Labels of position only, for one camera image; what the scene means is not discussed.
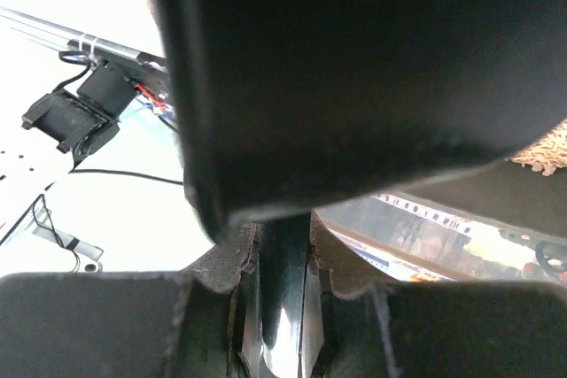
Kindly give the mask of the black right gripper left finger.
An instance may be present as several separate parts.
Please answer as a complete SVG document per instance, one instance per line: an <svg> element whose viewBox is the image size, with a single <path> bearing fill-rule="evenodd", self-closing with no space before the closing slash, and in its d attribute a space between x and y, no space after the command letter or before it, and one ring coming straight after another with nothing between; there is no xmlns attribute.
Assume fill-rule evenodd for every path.
<svg viewBox="0 0 567 378"><path fill-rule="evenodd" d="M179 272L1 280L4 377L254 377L257 228Z"/></svg>

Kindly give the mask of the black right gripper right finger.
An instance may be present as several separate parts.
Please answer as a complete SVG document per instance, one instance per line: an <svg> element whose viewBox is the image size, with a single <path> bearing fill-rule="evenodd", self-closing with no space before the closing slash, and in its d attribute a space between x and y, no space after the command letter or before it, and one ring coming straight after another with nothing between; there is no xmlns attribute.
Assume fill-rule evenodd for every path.
<svg viewBox="0 0 567 378"><path fill-rule="evenodd" d="M322 285L316 377L563 377L566 291L544 282L400 282L318 216Z"/></svg>

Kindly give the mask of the dark translucent litter box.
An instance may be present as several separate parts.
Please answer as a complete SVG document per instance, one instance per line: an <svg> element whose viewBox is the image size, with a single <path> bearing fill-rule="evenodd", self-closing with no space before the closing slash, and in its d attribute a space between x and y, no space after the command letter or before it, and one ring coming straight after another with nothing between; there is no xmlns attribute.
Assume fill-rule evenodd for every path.
<svg viewBox="0 0 567 378"><path fill-rule="evenodd" d="M318 210L373 267L405 282L566 283L566 128L511 160Z"/></svg>

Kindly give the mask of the black slotted litter scoop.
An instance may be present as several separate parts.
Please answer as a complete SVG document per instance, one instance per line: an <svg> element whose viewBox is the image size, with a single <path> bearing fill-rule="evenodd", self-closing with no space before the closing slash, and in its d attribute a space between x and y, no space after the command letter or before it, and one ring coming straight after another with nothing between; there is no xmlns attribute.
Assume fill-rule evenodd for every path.
<svg viewBox="0 0 567 378"><path fill-rule="evenodd" d="M566 116L566 0L151 3L201 226L257 228L257 375L316 377L319 208L475 174Z"/></svg>

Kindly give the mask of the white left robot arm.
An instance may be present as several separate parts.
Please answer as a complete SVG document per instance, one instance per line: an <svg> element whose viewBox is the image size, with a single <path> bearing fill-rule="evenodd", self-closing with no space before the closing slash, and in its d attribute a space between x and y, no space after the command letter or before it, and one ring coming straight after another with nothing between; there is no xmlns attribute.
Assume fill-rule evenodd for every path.
<svg viewBox="0 0 567 378"><path fill-rule="evenodd" d="M119 116L138 94L136 84L146 69L130 60L95 60L74 50L61 52L59 59L85 69L34 101L21 126L57 141L57 150L71 153L78 164L118 133Z"/></svg>

